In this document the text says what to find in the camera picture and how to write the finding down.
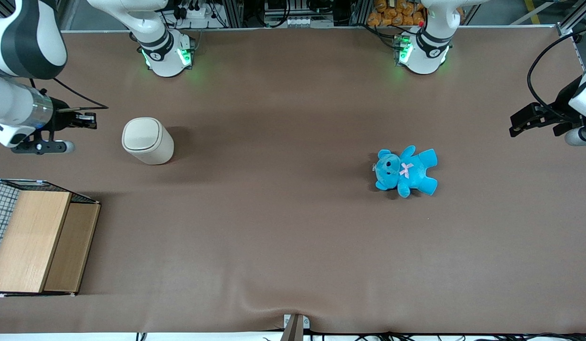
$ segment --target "green led light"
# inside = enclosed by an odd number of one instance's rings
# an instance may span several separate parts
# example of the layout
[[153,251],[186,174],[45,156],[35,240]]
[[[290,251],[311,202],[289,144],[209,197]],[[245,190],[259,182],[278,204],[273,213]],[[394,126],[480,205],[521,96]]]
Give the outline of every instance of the green led light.
[[408,62],[408,57],[410,56],[410,53],[413,51],[413,45],[412,44],[408,44],[401,52],[400,52],[400,59],[399,62],[401,63],[407,63]]
[[181,62],[184,65],[190,64],[190,52],[188,52],[187,50],[180,50],[178,48],[178,55],[180,56]]
[[148,56],[146,55],[146,52],[144,50],[142,50],[142,54],[144,59],[146,60],[146,65],[148,65],[148,67],[150,67],[150,61],[148,60]]

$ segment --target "black cable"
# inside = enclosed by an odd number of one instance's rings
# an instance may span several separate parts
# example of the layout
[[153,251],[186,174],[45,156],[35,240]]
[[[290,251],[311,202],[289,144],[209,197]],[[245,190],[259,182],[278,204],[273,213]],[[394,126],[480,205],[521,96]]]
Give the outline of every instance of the black cable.
[[410,35],[414,35],[414,36],[416,36],[416,35],[417,35],[417,33],[415,33],[415,32],[411,32],[411,31],[409,31],[409,30],[406,30],[406,29],[404,29],[404,28],[401,28],[401,26],[392,25],[392,24],[390,24],[390,25],[388,25],[388,26],[391,26],[391,27],[396,27],[397,29],[399,29],[399,30],[401,30],[401,31],[403,31],[403,32],[406,32],[406,33],[408,33],[408,34],[410,34]]
[[379,37],[379,40],[382,41],[382,43],[386,46],[388,46],[389,48],[392,48],[392,50],[395,50],[396,47],[394,47],[394,45],[390,45],[388,44],[387,41],[384,40],[384,38],[382,37],[382,35],[377,35]]
[[472,17],[470,17],[470,18],[466,18],[466,22],[464,22],[464,25],[466,25],[466,26],[467,26],[467,25],[469,25],[469,24],[470,24],[470,22],[472,21],[472,19],[475,17],[475,15],[476,15],[476,12],[477,12],[477,11],[479,11],[479,9],[480,9],[480,7],[481,7],[481,6],[482,6],[482,4],[478,4],[478,5],[477,5],[476,9],[475,9],[475,10],[474,10],[474,12],[472,13]]
[[289,18],[289,15],[291,14],[291,4],[289,4],[289,0],[284,0],[283,17],[282,17],[282,19],[280,19],[280,22],[278,22],[278,24],[276,24],[274,26],[266,24],[265,21],[263,21],[263,19],[260,18],[260,13],[261,13],[261,11],[263,11],[263,7],[260,6],[262,2],[263,2],[263,0],[257,0],[257,2],[256,2],[256,19],[260,23],[260,25],[262,25],[264,27],[268,27],[268,28],[276,28],[278,26],[281,26],[282,24],[284,24],[287,21],[287,19]]
[[174,24],[173,22],[167,20],[167,17],[165,17],[165,13],[163,11],[160,11],[160,14],[163,16],[163,20],[165,20],[165,25],[169,26],[171,25],[172,27],[175,27],[176,24]]
[[105,106],[102,103],[96,102],[93,99],[90,99],[90,98],[86,97],[85,95],[82,95],[78,91],[76,91],[76,90],[72,89],[71,87],[67,86],[66,84],[64,84],[61,80],[58,80],[57,78],[53,78],[53,80],[56,81],[58,84],[60,84],[60,86],[63,86],[66,89],[68,89],[68,91],[74,93],[74,95],[77,95],[78,97],[81,97],[81,99],[85,99],[85,100],[96,105],[96,107],[83,107],[83,108],[80,108],[80,110],[101,110],[101,109],[108,108],[108,106]]
[[319,14],[324,14],[324,13],[331,13],[333,11],[333,7],[334,7],[334,3],[331,2],[329,7],[326,8],[319,8],[314,6],[312,3],[314,1],[313,0],[306,0],[306,6],[308,6],[308,9],[310,9],[310,11],[313,11],[315,13],[319,13]]
[[570,123],[580,123],[580,119],[572,119],[564,114],[560,114],[559,112],[557,112],[556,110],[552,109],[551,106],[549,106],[548,104],[546,104],[543,99],[541,97],[539,97],[537,95],[537,92],[535,92],[535,89],[533,89],[533,82],[531,82],[531,76],[533,75],[533,70],[535,70],[535,66],[537,66],[537,63],[539,63],[540,60],[542,60],[542,57],[549,51],[551,50],[554,46],[558,45],[559,43],[561,43],[562,41],[564,41],[565,39],[568,39],[572,36],[576,36],[581,32],[585,32],[586,31],[586,27],[584,27],[583,29],[577,31],[577,32],[573,32],[573,33],[569,33],[567,35],[563,35],[562,37],[559,37],[558,39],[556,39],[556,41],[554,41],[552,44],[548,45],[548,47],[546,47],[541,54],[539,54],[539,56],[537,56],[537,58],[535,59],[535,61],[533,62],[533,65],[531,65],[531,67],[529,68],[529,72],[526,75],[526,83],[527,86],[529,86],[529,91],[531,92],[531,95],[533,95],[533,97],[539,102],[539,104],[541,104],[542,107],[545,108],[545,110],[551,112],[551,114],[555,114],[559,119],[562,119],[565,122],[570,122]]
[[213,0],[209,0],[207,3],[209,4],[209,7],[211,7],[211,11],[213,11],[213,13],[215,13],[217,21],[219,21],[219,23],[223,26],[223,28],[228,28],[228,25],[226,25],[226,22],[223,20],[222,16],[220,15],[219,11],[217,10],[217,7],[215,6],[215,2]]

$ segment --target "stuffed toy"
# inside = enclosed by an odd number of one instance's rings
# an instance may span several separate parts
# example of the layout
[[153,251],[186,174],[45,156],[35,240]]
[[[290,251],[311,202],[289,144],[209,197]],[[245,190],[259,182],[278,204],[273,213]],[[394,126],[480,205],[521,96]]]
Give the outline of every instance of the stuffed toy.
[[377,156],[379,161],[373,166],[377,182],[375,186],[380,190],[398,188],[401,197],[410,195],[410,190],[418,189],[431,196],[438,186],[438,181],[426,175],[430,167],[438,164],[434,149],[423,151],[418,155],[415,146],[410,145],[398,157],[388,149],[381,149]]

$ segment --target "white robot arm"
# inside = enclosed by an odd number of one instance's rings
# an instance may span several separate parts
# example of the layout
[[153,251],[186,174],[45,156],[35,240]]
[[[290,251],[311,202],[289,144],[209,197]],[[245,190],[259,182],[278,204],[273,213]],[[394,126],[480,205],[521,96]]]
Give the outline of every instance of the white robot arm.
[[449,43],[460,25],[457,7],[482,4],[488,0],[422,0],[427,8],[423,27],[412,28],[406,36],[403,50],[398,52],[399,63],[411,71],[427,75],[444,63]]
[[156,10],[168,0],[87,0],[122,22],[142,46],[146,64],[157,75],[172,77],[192,65],[190,37],[167,29]]
[[565,134],[570,145],[586,145],[586,70],[583,75],[560,90],[556,100],[547,105],[531,103],[510,117],[510,136],[525,130],[556,125],[555,136]]
[[55,131],[95,129],[94,117],[58,112],[68,105],[13,79],[50,80],[63,70],[68,55],[55,14],[54,0],[16,0],[14,13],[0,18],[0,143],[15,153],[68,153],[74,145],[53,140]]
[[54,0],[16,0],[14,13],[0,19],[0,76],[50,80],[68,55]]

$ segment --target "table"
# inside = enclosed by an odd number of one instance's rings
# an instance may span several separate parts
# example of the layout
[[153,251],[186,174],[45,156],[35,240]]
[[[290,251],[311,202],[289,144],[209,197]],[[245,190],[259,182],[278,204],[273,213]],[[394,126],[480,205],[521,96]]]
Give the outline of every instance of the table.
[[[586,148],[510,138],[555,28],[464,28],[433,75],[394,67],[361,29],[208,32],[161,79],[126,34],[68,34],[60,80],[109,105],[71,155],[13,155],[0,177],[102,202],[80,295],[0,299],[0,332],[586,332]],[[553,99],[570,42],[535,69]],[[38,86],[72,106],[52,82]],[[120,145],[158,118],[176,153]],[[436,149],[433,197],[376,192],[381,148]]]

